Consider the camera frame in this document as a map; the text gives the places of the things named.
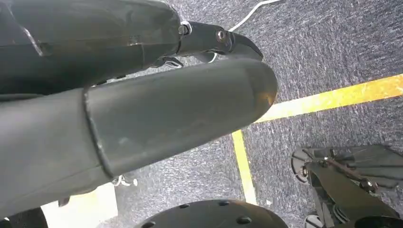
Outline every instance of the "black bracket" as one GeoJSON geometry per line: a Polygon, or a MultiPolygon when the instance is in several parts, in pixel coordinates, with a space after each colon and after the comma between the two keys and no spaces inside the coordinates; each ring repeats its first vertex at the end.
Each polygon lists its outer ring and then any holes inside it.
{"type": "Polygon", "coordinates": [[[150,67],[158,68],[158,67],[162,67],[163,65],[166,65],[166,66],[169,66],[169,67],[175,68],[175,69],[180,69],[180,68],[183,67],[183,63],[181,63],[175,57],[162,57],[162,58],[159,58],[150,67]]]}
{"type": "MultiPolygon", "coordinates": [[[[297,179],[312,187],[324,228],[399,227],[400,215],[373,193],[402,178],[403,157],[382,145],[299,148],[291,158],[297,179]]],[[[306,219],[306,227],[317,227],[306,219]]]]}
{"type": "Polygon", "coordinates": [[[182,39],[177,56],[191,55],[202,62],[212,61],[214,53],[228,58],[263,59],[263,54],[250,39],[217,25],[184,21],[179,33],[182,34],[182,39]]]}

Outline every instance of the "black wheel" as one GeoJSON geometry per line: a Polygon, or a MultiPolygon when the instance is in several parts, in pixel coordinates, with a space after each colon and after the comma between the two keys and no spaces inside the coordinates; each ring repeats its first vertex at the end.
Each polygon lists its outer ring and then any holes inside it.
{"type": "Polygon", "coordinates": [[[333,213],[341,223],[347,223],[349,221],[344,212],[336,204],[333,205],[333,213]]]}
{"type": "Polygon", "coordinates": [[[134,228],[287,228],[274,212],[246,202],[205,200],[160,212],[134,228]]]}
{"type": "Polygon", "coordinates": [[[304,220],[304,228],[322,228],[323,223],[318,215],[308,215],[304,220]]]}
{"type": "Polygon", "coordinates": [[[0,228],[12,228],[10,221],[8,221],[8,218],[0,220],[0,228]]]}
{"type": "Polygon", "coordinates": [[[309,185],[308,173],[305,169],[305,163],[311,160],[311,156],[305,149],[298,148],[291,156],[291,169],[297,180],[303,184],[309,185]]]}
{"type": "Polygon", "coordinates": [[[8,217],[12,228],[48,228],[41,208],[35,208],[8,217]]]}
{"type": "Polygon", "coordinates": [[[403,220],[385,216],[370,216],[359,219],[354,224],[355,228],[401,228],[403,220]]]}

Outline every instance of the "yellow tape line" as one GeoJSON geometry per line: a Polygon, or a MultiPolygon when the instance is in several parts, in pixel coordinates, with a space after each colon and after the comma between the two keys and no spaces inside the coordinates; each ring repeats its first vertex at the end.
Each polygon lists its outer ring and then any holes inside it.
{"type": "Polygon", "coordinates": [[[274,104],[256,123],[403,95],[403,74],[274,104]]]}
{"type": "Polygon", "coordinates": [[[237,157],[240,179],[242,181],[243,193],[245,195],[246,202],[257,205],[258,203],[256,202],[255,188],[253,187],[245,145],[243,144],[242,131],[237,130],[236,132],[232,133],[232,139],[234,141],[234,150],[237,157]]]}

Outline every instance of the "bolt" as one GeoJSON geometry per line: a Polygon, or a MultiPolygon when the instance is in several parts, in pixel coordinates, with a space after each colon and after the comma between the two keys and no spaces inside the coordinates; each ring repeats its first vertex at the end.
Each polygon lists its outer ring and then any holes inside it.
{"type": "Polygon", "coordinates": [[[376,188],[377,188],[377,184],[376,182],[372,183],[370,181],[361,181],[360,182],[360,188],[364,189],[366,192],[372,192],[375,193],[376,192],[376,188]]]}
{"type": "Polygon", "coordinates": [[[330,156],[331,156],[332,158],[335,157],[335,150],[334,150],[334,149],[330,149],[330,156]]]}
{"type": "Polygon", "coordinates": [[[307,168],[305,166],[302,167],[302,175],[304,177],[308,176],[308,170],[307,170],[307,168]]]}
{"type": "Polygon", "coordinates": [[[178,28],[179,34],[186,36],[189,34],[189,28],[186,25],[180,25],[178,28]]]}
{"type": "Polygon", "coordinates": [[[226,38],[227,38],[227,34],[225,33],[225,31],[223,31],[223,30],[218,30],[217,31],[217,40],[218,40],[218,42],[224,43],[226,38]]]}

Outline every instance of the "white cable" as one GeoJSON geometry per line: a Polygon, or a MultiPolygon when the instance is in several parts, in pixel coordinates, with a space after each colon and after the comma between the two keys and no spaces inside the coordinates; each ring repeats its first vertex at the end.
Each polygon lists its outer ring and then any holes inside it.
{"type": "Polygon", "coordinates": [[[124,178],[122,178],[121,184],[122,184],[123,186],[130,186],[130,183],[127,183],[124,178]]]}
{"type": "Polygon", "coordinates": [[[117,183],[112,183],[115,187],[119,186],[119,184],[122,182],[122,175],[120,175],[117,179],[117,183]]]}
{"type": "MultiPolygon", "coordinates": [[[[242,19],[238,24],[236,24],[234,27],[230,28],[228,31],[232,32],[234,30],[236,30],[237,28],[239,28],[241,25],[243,25],[254,13],[257,9],[259,9],[259,7],[263,6],[263,5],[267,5],[267,4],[271,4],[274,3],[276,1],[280,1],[280,0],[267,0],[267,1],[261,1],[259,2],[255,7],[253,7],[253,9],[246,15],[246,17],[244,19],[242,19]]],[[[209,62],[213,62],[217,57],[217,53],[214,53],[214,58],[209,62]]]]}

